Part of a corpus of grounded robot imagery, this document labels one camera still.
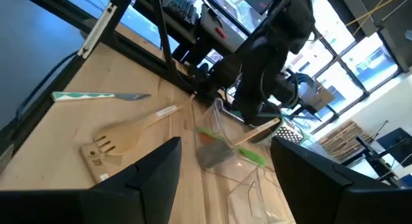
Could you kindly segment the grey spatula wooden handle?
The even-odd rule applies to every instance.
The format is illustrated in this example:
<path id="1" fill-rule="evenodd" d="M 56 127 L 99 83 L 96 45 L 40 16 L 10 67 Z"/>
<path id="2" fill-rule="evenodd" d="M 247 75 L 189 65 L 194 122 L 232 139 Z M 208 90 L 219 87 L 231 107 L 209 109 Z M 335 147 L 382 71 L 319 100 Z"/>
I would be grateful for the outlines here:
<path id="1" fill-rule="evenodd" d="M 247 160 L 250 160 L 257 165 L 265 166 L 266 161 L 262 156 L 247 148 L 241 147 L 240 145 L 280 122 L 281 120 L 279 118 L 273 118 L 233 140 L 226 140 L 219 135 L 215 135 L 205 127 L 197 127 L 197 133 L 209 138 L 209 141 L 198 149 L 200 165 L 210 169 L 234 156 L 235 153 L 240 153 L 241 156 L 245 157 Z"/>

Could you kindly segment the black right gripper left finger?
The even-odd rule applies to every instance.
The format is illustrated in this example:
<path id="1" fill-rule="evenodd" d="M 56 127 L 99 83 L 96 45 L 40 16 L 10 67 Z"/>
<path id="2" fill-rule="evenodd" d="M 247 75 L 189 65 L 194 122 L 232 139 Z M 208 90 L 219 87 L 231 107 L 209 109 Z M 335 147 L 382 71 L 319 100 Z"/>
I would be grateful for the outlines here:
<path id="1" fill-rule="evenodd" d="M 175 136 L 89 189 L 0 191 L 0 224 L 168 224 L 181 159 Z"/>

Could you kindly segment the wooden slotted turner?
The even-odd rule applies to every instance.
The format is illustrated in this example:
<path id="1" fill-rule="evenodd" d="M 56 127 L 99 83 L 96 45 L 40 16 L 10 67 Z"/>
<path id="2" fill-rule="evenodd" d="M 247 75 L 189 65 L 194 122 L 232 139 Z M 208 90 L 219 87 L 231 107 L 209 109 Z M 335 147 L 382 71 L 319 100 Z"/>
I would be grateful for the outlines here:
<path id="1" fill-rule="evenodd" d="M 175 103 L 134 120 L 107 125 L 96 132 L 93 142 L 97 145 L 97 149 L 105 155 L 121 156 L 126 154 L 134 148 L 148 127 L 179 111 L 187 104 L 188 102 Z"/>

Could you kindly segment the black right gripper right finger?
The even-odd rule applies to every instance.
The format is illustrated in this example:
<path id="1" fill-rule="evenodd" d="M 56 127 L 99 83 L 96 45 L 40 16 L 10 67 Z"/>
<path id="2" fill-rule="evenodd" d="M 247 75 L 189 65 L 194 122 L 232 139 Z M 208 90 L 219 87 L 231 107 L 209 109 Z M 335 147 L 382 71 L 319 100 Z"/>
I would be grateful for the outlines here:
<path id="1" fill-rule="evenodd" d="M 412 224 L 412 188 L 382 183 L 277 136 L 270 155 L 297 224 Z"/>

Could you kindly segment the wooden slat stack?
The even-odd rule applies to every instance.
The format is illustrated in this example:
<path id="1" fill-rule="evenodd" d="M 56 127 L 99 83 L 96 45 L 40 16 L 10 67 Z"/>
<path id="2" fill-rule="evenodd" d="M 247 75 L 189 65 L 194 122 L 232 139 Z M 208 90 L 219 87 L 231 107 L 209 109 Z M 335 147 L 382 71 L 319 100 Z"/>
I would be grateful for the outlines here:
<path id="1" fill-rule="evenodd" d="M 365 141 L 371 140 L 367 132 L 350 120 L 322 137 L 318 143 L 335 161 L 343 162 L 362 149 L 357 136 Z"/>

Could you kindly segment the red silicone spatula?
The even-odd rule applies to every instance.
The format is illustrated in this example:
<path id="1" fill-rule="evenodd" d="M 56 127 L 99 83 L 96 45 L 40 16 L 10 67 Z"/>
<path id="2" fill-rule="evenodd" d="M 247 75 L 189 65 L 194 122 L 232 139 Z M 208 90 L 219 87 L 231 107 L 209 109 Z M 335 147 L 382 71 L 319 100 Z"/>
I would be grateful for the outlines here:
<path id="1" fill-rule="evenodd" d="M 212 137 L 212 136 L 210 136 L 206 133 L 199 133 L 198 138 L 200 140 L 201 146 L 213 144 L 216 141 L 216 139 L 214 137 Z"/>

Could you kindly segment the cardboard box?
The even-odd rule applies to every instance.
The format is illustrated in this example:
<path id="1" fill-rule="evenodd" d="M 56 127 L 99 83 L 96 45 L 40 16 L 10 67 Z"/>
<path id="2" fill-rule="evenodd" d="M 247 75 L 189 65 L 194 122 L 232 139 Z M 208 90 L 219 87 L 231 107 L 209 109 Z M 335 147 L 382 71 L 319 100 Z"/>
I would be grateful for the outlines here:
<path id="1" fill-rule="evenodd" d="M 303 82 L 299 85 L 299 98 L 316 111 L 321 110 L 335 97 L 320 83 L 315 81 L 313 86 Z"/>

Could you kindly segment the black desk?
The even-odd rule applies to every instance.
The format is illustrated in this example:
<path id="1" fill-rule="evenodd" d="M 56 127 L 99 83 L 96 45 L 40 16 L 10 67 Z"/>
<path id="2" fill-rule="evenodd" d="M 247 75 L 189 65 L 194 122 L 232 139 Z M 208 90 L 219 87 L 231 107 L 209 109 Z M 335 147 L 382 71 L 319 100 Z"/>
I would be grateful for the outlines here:
<path id="1" fill-rule="evenodd" d="M 198 62 L 203 60 L 207 54 L 216 50 L 221 56 L 234 53 L 245 41 L 240 33 L 235 31 L 230 24 L 225 22 L 224 16 L 203 3 L 196 8 L 198 19 L 194 26 L 182 26 L 177 23 L 165 10 L 170 0 L 136 0 L 134 8 L 143 13 L 150 21 L 155 22 L 155 16 L 159 12 L 164 15 L 167 34 L 179 42 L 172 51 L 174 59 L 179 61 Z M 222 39 L 216 32 L 215 27 L 221 28 L 226 39 Z"/>

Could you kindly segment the clear plastic bin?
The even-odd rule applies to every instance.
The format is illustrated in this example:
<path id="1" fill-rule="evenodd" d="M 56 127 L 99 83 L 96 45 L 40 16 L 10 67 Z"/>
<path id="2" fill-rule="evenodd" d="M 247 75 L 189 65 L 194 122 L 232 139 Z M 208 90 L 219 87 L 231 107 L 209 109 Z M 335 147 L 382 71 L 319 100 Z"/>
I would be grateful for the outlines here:
<path id="1" fill-rule="evenodd" d="M 275 172 L 254 169 L 227 198 L 228 224 L 296 224 Z"/>
<path id="2" fill-rule="evenodd" d="M 233 140 L 239 137 L 242 134 L 254 129 L 249 128 L 246 124 L 243 123 L 241 119 L 227 111 L 223 105 L 221 99 L 216 99 L 213 104 L 204 112 L 202 117 L 197 121 L 194 128 L 194 135 L 196 140 L 196 156 L 197 150 L 201 146 L 198 134 L 196 132 L 196 127 L 206 127 L 210 129 L 213 133 L 225 137 L 227 140 Z M 236 153 L 235 156 L 225 160 L 223 163 L 216 165 L 210 169 L 202 167 L 198 159 L 200 167 L 207 171 L 224 178 L 240 182 L 244 180 L 254 169 L 257 167 L 263 167 L 269 169 L 268 157 L 258 149 L 258 146 L 251 143 L 250 140 L 243 142 L 241 147 L 247 148 L 248 150 L 254 151 L 260 154 L 266 161 L 265 166 L 257 165 L 256 163 L 247 160 L 245 157 L 241 156 L 239 153 Z"/>

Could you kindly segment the silver hinge bracket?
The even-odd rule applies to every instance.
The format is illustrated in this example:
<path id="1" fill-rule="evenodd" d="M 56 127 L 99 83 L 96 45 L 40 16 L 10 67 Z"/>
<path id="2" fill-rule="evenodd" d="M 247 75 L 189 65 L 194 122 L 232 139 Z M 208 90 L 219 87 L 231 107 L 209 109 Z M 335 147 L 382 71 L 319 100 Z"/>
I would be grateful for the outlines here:
<path id="1" fill-rule="evenodd" d="M 80 50 L 77 52 L 77 55 L 83 59 L 87 59 L 90 53 L 93 51 L 94 47 L 98 43 L 98 40 L 101 38 L 102 33 L 106 29 L 106 26 L 110 22 L 114 12 L 116 11 L 117 6 L 112 2 L 109 2 L 105 7 L 105 10 L 97 20 L 93 29 L 90 31 Z"/>

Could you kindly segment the backlit keyboard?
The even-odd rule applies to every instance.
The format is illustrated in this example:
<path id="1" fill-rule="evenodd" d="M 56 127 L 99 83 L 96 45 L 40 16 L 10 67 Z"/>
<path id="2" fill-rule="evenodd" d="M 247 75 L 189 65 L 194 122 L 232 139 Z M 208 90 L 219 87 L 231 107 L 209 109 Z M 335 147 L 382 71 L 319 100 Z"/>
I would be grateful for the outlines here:
<path id="1" fill-rule="evenodd" d="M 187 0 L 170 0 L 166 5 L 165 10 L 182 26 L 194 26 L 198 19 L 196 8 Z"/>

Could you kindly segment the large window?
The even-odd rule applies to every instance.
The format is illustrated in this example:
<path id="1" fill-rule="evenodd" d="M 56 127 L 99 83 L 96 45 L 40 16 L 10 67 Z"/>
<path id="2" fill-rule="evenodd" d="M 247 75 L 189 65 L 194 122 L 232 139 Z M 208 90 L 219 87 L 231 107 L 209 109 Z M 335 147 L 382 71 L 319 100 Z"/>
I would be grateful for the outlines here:
<path id="1" fill-rule="evenodd" d="M 327 0 L 312 0 L 315 28 L 299 53 L 289 53 L 280 79 L 297 73 L 300 83 L 320 82 L 335 99 L 316 111 L 300 98 L 295 107 L 284 107 L 274 96 L 261 113 L 292 115 L 301 129 L 315 132 L 367 98 L 398 73 L 398 66 L 380 35 L 357 38 L 348 22 L 338 18 Z"/>

